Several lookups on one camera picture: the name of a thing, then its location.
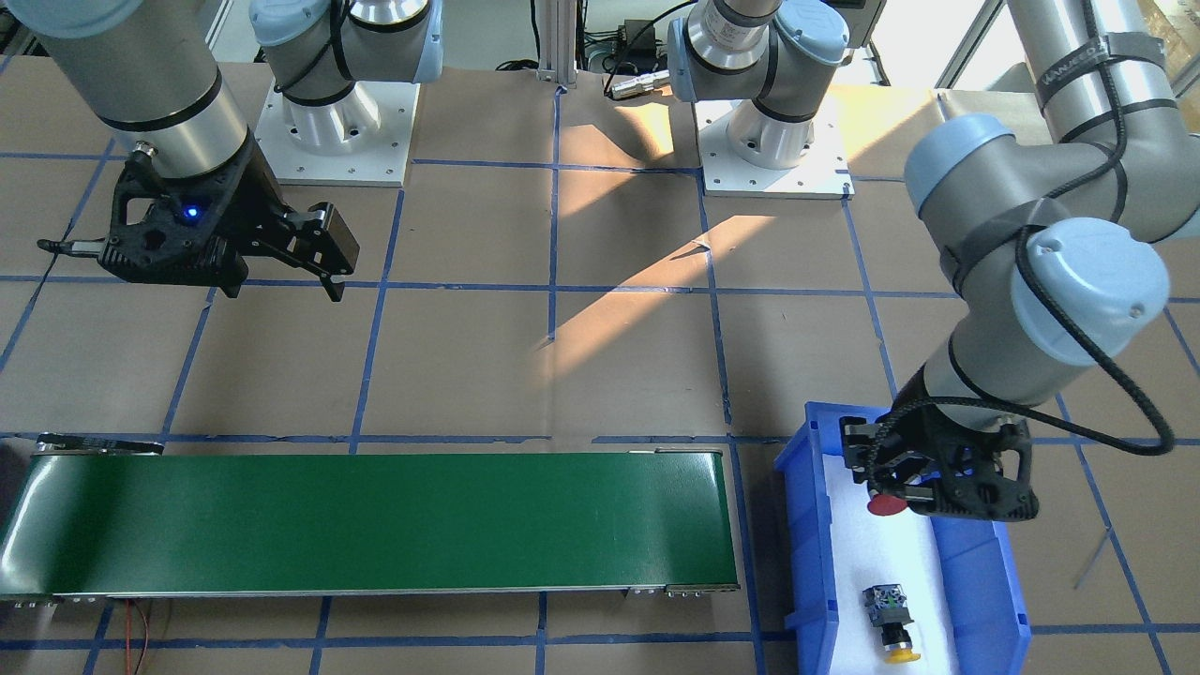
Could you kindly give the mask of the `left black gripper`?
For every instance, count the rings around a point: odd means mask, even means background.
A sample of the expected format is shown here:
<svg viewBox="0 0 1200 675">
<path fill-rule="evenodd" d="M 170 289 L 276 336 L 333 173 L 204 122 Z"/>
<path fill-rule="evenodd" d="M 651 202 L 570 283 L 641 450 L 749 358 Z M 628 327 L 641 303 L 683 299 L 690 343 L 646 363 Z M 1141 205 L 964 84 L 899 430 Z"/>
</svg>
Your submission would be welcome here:
<svg viewBox="0 0 1200 675">
<path fill-rule="evenodd" d="M 1032 440 L 1022 419 L 991 431 L 962 428 L 935 406 L 888 423 L 841 417 L 844 464 L 874 494 L 905 498 L 920 516 L 1032 520 Z"/>
</svg>

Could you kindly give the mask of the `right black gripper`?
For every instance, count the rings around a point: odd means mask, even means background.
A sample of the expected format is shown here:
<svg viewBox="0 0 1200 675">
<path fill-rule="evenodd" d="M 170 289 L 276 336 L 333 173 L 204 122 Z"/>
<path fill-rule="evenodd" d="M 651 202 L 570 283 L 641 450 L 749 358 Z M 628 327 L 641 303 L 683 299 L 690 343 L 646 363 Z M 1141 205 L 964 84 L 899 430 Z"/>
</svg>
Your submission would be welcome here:
<svg viewBox="0 0 1200 675">
<path fill-rule="evenodd" d="M 287 213 L 257 141 L 191 178 L 164 178 L 144 148 L 128 153 L 114 189 L 98 265 L 134 283 L 218 287 L 238 298 L 247 255 L 269 255 L 319 279 L 340 301 L 359 244 L 330 202 Z"/>
</svg>

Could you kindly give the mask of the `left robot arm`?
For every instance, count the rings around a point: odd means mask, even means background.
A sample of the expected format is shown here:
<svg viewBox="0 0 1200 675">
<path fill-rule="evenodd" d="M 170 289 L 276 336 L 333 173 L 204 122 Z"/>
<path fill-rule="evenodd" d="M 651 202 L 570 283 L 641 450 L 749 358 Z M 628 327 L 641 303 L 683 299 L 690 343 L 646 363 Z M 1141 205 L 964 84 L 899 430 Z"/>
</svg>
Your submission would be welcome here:
<svg viewBox="0 0 1200 675">
<path fill-rule="evenodd" d="M 917 142 L 904 181 L 968 313 L 874 424 L 842 423 L 875 516 L 1037 516 L 1028 420 L 1160 456 L 1116 354 L 1170 293 L 1157 241 L 1196 235 L 1196 136 L 1135 1 L 1012 1 L 1052 142 L 990 114 Z"/>
</svg>

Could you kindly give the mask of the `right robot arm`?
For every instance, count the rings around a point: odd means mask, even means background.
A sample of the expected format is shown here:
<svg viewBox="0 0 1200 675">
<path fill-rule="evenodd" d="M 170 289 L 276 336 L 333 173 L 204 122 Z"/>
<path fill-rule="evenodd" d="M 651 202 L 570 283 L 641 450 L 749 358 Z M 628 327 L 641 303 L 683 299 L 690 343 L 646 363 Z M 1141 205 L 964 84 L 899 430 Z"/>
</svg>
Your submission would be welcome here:
<svg viewBox="0 0 1200 675">
<path fill-rule="evenodd" d="M 253 1 L 274 91 L 253 127 L 214 52 L 172 1 L 11 1 L 128 150 L 103 238 L 38 241 L 121 280 L 234 298 L 251 256 L 304 269 L 338 301 L 359 256 L 332 203 L 282 183 L 397 185 L 415 96 L 442 76 L 439 1 Z"/>
</svg>

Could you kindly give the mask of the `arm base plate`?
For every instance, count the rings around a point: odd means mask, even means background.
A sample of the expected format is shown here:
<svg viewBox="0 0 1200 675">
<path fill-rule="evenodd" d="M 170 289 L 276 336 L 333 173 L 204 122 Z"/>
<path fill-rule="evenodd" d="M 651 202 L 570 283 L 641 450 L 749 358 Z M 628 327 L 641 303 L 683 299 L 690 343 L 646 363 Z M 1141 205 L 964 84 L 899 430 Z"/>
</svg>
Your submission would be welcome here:
<svg viewBox="0 0 1200 675">
<path fill-rule="evenodd" d="M 698 157 L 708 195 L 840 201 L 854 193 L 836 104 L 785 124 L 750 101 L 694 104 Z"/>
<path fill-rule="evenodd" d="M 254 136 L 283 185 L 402 189 L 421 92 L 414 82 L 358 82 L 322 107 L 274 92 Z"/>
</svg>

